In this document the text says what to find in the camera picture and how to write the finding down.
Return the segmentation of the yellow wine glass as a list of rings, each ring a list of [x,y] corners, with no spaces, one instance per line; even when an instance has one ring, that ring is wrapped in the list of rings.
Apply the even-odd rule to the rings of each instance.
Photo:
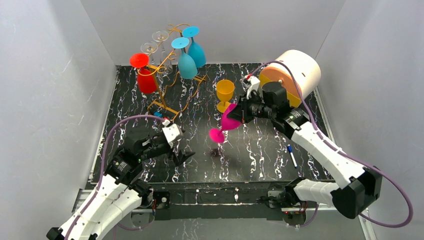
[[[219,99],[216,108],[219,112],[224,113],[230,106],[229,101],[233,97],[234,90],[235,84],[228,79],[222,79],[216,84],[216,95]]]

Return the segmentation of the light blue wine glass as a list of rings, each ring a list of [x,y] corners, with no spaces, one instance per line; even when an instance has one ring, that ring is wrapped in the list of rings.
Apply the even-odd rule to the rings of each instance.
[[[177,37],[171,42],[171,46],[174,49],[181,50],[181,55],[178,59],[178,69],[183,79],[193,79],[198,74],[195,61],[185,52],[189,43],[190,40],[187,37]]]

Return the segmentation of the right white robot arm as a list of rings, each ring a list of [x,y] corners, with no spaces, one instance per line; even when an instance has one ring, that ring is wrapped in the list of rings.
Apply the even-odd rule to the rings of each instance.
[[[243,124],[254,118],[269,119],[276,130],[308,151],[333,177],[334,182],[304,177],[293,180],[284,190],[288,202],[327,204],[354,219],[380,197],[383,177],[343,156],[326,136],[320,137],[306,112],[290,106],[286,89],[277,82],[266,83],[261,94],[241,95],[227,116]]]

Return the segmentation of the magenta wine glass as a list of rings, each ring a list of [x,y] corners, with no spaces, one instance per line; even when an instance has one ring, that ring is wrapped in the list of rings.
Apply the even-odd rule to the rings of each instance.
[[[235,103],[231,103],[229,107],[225,110],[221,118],[221,128],[212,128],[209,131],[209,137],[215,143],[223,143],[225,137],[223,131],[234,130],[238,128],[242,123],[240,121],[234,120],[228,117],[228,114],[237,106]]]

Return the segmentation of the gold wire glass rack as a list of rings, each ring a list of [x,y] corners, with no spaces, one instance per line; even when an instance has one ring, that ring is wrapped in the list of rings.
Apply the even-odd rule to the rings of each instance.
[[[150,69],[151,75],[153,75],[155,80],[156,91],[153,93],[157,93],[158,95],[158,97],[147,106],[147,111],[152,115],[155,112],[160,112],[162,116],[175,120],[188,108],[191,100],[198,94],[201,84],[207,80],[206,75],[200,75],[199,73],[201,67],[197,68],[197,75],[192,79],[184,79],[180,75],[178,60],[181,55],[181,50],[174,49],[171,46],[171,43],[174,39],[183,37],[183,30],[190,26],[193,25],[186,23],[181,23],[178,25],[169,24],[165,30],[168,31],[169,37],[166,41],[163,42],[166,53],[162,52],[161,48],[158,46],[157,51],[155,52],[156,65],[151,65],[149,59],[149,64],[146,66],[147,69]],[[191,45],[191,39],[188,39],[190,43],[185,48],[185,52],[187,54],[189,52],[189,46]],[[177,109],[167,103],[166,94],[179,79],[193,80],[195,82],[195,90],[187,97],[185,104]]]

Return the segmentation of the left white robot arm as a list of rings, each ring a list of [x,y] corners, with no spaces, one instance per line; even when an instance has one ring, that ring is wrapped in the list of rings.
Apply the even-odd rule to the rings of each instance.
[[[159,132],[143,135],[132,131],[124,138],[102,179],[81,206],[60,227],[46,234],[49,240],[101,240],[132,210],[153,202],[153,188],[140,179],[143,161],[167,155],[178,167],[194,152],[175,152],[184,129],[176,123]]]

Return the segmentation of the teal blue wine glass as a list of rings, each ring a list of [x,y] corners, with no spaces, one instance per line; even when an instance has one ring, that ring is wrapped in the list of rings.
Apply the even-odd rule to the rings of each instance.
[[[188,55],[192,57],[197,68],[201,68],[206,64],[205,52],[194,40],[194,37],[199,34],[199,31],[199,28],[196,26],[189,26],[182,31],[183,37],[191,39]]]

